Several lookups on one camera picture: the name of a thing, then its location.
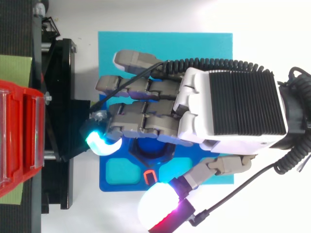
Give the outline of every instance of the black cable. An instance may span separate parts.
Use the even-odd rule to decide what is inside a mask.
[[[189,67],[200,69],[203,71],[209,70],[232,70],[232,71],[247,71],[247,72],[262,72],[263,66],[249,62],[229,59],[204,59],[190,58],[175,61],[166,61],[162,66],[162,73],[166,75],[178,74],[186,72]]]
[[[119,91],[122,91],[124,88],[126,88],[128,85],[132,84],[133,82],[135,82],[136,80],[142,78],[144,75],[148,74],[150,71],[152,71],[153,69],[159,67],[160,65],[162,65],[164,62],[159,62],[154,64],[153,66],[145,69],[143,72],[141,72],[140,74],[138,74],[137,76],[132,77],[129,81],[127,81],[126,83],[122,84],[121,86],[119,86],[116,90],[112,91],[111,93],[109,93],[104,99],[98,101],[97,103],[95,103],[94,105],[92,105],[90,107],[90,113],[96,112],[101,110],[103,104],[109,100],[111,97],[114,97]]]
[[[307,77],[298,76],[295,78],[294,71],[305,74]],[[311,75],[298,67],[291,68],[289,72],[291,83],[290,88],[295,87],[296,92],[301,97],[307,113],[311,113]],[[281,159],[275,162],[274,170],[284,175],[286,172],[297,166],[311,152],[311,132],[306,130],[302,138],[294,145],[294,147]]]
[[[309,155],[306,160],[303,162],[303,164],[299,167],[298,171],[302,172],[303,168],[305,167],[305,165],[307,164],[307,162],[309,161],[309,159],[311,159],[311,155]]]
[[[219,206],[224,204],[226,201],[230,200],[232,197],[234,197],[238,192],[240,192],[242,189],[244,189],[247,185],[249,185],[254,179],[256,179],[258,176],[260,176],[262,173],[266,172],[267,170],[273,168],[274,164],[270,164],[269,166],[266,166],[264,169],[257,172],[255,175],[253,175],[251,178],[249,178],[247,181],[245,181],[243,184],[241,184],[237,189],[235,189],[232,193],[230,193],[228,196],[217,202],[215,205],[207,209],[207,212],[210,213],[214,210],[216,210]]]
[[[295,75],[294,75],[295,71],[298,71],[298,72],[300,72],[300,73],[302,73],[304,75],[307,75],[307,76],[311,77],[311,74],[309,74],[308,72],[304,71],[302,68],[293,67],[293,68],[290,69],[290,72],[288,74],[288,78],[289,78],[290,81],[293,81],[296,78]]]

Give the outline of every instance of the green paper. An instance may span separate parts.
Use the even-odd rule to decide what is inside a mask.
[[[0,55],[0,80],[10,81],[20,86],[28,86],[31,57]],[[0,204],[20,205],[23,193],[23,183],[0,198]]]
[[[0,204],[20,205],[23,193],[23,183],[20,183],[14,190],[0,198]]]
[[[0,55],[0,79],[28,86],[31,57]]]

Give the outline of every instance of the blue shape sorter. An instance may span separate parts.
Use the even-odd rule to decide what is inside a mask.
[[[232,59],[231,33],[98,33],[99,76],[120,75],[131,78],[118,70],[112,59],[120,50],[136,50],[154,54],[160,60],[185,58],[224,58]],[[133,102],[130,98],[111,98],[107,105]],[[100,157],[100,189],[102,191],[143,191],[149,186],[143,173],[150,168],[129,154],[130,139],[124,138],[120,150],[109,156]],[[206,157],[219,156],[217,153],[203,151],[198,145],[177,146],[174,158],[152,167],[160,182],[168,182],[178,177]],[[233,184],[233,175],[214,176],[205,184]]]

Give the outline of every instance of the black heat sink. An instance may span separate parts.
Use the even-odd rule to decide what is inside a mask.
[[[211,72],[215,135],[286,133],[273,73]]]

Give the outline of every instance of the black metal bracket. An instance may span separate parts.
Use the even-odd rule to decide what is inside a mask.
[[[79,129],[89,118],[90,101],[71,99],[73,46],[71,39],[54,40],[49,52],[42,53],[44,84],[52,97],[46,106],[45,150],[55,156],[54,160],[45,160],[42,168],[43,214],[49,212],[49,204],[60,204],[61,209],[71,207],[73,157],[87,149]]]

